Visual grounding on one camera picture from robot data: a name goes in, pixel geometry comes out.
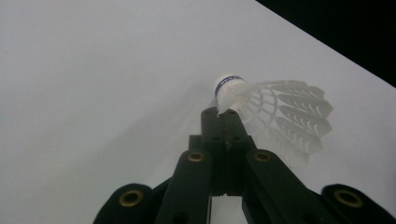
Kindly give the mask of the white shuttlecock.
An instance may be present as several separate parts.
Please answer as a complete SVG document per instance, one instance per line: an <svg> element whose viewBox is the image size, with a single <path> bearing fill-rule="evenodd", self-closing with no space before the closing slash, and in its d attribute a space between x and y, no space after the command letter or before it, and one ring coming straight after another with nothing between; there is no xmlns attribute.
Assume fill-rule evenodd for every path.
<svg viewBox="0 0 396 224"><path fill-rule="evenodd" d="M218 113L236 112L256 146L274 152L290 168L306 166L332 130L332 106L324 91L303 81L248 83L222 75L213 91Z"/></svg>

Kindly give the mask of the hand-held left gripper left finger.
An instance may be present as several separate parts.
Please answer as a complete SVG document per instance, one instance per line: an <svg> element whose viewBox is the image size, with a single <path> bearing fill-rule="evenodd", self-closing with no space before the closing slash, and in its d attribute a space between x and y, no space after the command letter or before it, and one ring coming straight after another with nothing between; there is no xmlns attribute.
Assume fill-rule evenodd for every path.
<svg viewBox="0 0 396 224"><path fill-rule="evenodd" d="M163 197L155 224L209 224L211 198L224 192L224 137L215 107L201 113Z"/></svg>

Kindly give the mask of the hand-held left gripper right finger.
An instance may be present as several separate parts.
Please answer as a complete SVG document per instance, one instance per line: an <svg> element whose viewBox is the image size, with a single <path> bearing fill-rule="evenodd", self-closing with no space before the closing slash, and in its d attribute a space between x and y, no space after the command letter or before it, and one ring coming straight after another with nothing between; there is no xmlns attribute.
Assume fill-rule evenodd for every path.
<svg viewBox="0 0 396 224"><path fill-rule="evenodd" d="M308 189L273 152L256 148L238 114L222 121L226 192L242 197L248 224L339 224L319 196Z"/></svg>

